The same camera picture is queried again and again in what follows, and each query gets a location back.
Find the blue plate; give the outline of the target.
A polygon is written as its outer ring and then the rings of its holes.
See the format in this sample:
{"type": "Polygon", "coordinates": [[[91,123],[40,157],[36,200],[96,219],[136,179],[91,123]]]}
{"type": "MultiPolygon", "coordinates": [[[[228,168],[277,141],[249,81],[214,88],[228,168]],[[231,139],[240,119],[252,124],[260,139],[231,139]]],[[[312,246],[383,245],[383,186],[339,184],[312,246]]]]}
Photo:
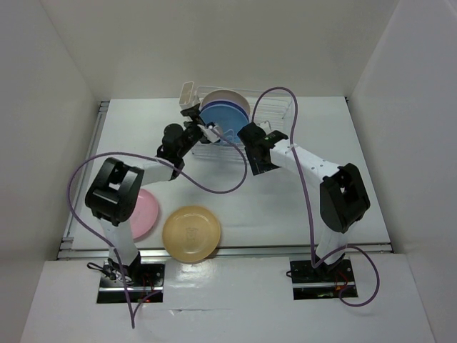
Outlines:
{"type": "Polygon", "coordinates": [[[215,104],[203,109],[200,117],[205,124],[214,123],[221,127],[224,136],[238,144],[238,132],[248,124],[247,116],[236,107],[228,104],[215,104]]]}

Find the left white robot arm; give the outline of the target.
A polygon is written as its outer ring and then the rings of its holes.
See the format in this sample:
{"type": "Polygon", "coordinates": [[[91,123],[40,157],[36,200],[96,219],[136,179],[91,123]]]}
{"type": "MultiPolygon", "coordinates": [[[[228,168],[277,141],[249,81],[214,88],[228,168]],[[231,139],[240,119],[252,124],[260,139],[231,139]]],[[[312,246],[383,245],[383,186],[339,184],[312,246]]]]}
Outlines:
{"type": "Polygon", "coordinates": [[[131,215],[142,186],[175,180],[185,166],[184,157],[198,142],[219,140],[221,128],[203,121],[199,105],[184,109],[181,114],[190,120],[165,127],[151,163],[130,166],[109,157],[85,196],[85,205],[98,219],[104,238],[110,242],[109,266],[125,285],[136,284],[142,274],[140,252],[131,232],[131,215]]]}

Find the pink plate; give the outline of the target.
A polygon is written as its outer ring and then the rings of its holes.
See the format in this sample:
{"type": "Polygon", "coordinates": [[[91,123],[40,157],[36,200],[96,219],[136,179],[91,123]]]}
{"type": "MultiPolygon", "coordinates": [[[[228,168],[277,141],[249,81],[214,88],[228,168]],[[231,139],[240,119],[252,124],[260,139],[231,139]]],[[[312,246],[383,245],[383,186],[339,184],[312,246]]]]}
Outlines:
{"type": "Polygon", "coordinates": [[[134,239],[148,234],[159,216],[159,203],[156,197],[146,189],[140,189],[136,206],[129,219],[134,239]]]}

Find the cream plate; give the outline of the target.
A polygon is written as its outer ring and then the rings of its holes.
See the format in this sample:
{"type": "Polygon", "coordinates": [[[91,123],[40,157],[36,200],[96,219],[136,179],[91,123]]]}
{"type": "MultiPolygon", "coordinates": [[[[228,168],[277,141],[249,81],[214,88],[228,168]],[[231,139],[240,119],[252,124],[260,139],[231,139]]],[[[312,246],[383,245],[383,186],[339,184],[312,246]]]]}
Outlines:
{"type": "Polygon", "coordinates": [[[249,115],[251,107],[247,99],[238,92],[231,89],[217,89],[208,93],[201,102],[201,109],[214,101],[229,101],[241,107],[249,115]]]}

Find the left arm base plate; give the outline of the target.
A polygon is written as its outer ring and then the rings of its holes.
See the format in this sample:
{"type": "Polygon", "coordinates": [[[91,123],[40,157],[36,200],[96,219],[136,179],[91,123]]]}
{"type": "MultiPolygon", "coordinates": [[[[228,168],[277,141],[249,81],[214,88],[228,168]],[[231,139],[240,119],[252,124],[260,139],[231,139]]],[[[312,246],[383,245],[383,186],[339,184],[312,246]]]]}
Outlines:
{"type": "MultiPolygon", "coordinates": [[[[89,262],[89,269],[101,273],[99,290],[96,298],[97,304],[126,303],[124,285],[121,272],[113,269],[108,262],[102,266],[89,262]]],[[[164,263],[148,263],[140,268],[139,276],[133,280],[126,277],[126,286],[132,303],[162,303],[164,298],[164,263]]]]}

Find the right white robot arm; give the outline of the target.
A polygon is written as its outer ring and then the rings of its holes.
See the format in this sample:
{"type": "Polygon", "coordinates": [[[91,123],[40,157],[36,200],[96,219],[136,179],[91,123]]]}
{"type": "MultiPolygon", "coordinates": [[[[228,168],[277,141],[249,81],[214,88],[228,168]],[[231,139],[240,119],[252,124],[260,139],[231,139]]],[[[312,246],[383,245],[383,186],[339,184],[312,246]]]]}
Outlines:
{"type": "Polygon", "coordinates": [[[238,138],[254,175],[282,168],[317,190],[319,214],[313,223],[320,226],[321,238],[313,251],[312,271],[317,279],[329,280],[343,259],[352,228],[371,206],[358,167],[326,161],[292,143],[284,133],[267,133],[254,123],[242,128],[238,138]]]}

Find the purple plate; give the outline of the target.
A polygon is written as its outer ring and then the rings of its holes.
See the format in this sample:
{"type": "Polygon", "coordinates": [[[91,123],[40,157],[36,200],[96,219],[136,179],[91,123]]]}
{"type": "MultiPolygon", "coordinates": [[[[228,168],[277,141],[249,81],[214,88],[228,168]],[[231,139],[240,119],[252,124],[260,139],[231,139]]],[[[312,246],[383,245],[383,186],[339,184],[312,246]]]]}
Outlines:
{"type": "Polygon", "coordinates": [[[201,107],[202,111],[207,111],[208,113],[214,114],[216,117],[228,117],[229,115],[234,114],[235,117],[243,117],[248,119],[247,111],[234,101],[229,100],[214,100],[203,105],[201,107]]]}

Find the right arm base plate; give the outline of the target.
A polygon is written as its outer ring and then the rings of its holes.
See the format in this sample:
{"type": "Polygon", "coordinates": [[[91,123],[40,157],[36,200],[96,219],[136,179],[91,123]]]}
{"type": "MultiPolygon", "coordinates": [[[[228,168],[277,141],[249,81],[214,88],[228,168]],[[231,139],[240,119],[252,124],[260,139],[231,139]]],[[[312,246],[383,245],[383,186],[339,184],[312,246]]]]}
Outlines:
{"type": "Polygon", "coordinates": [[[349,259],[342,259],[333,269],[314,269],[310,260],[290,261],[286,276],[292,281],[294,300],[338,299],[340,291],[343,298],[358,296],[349,259]]]}

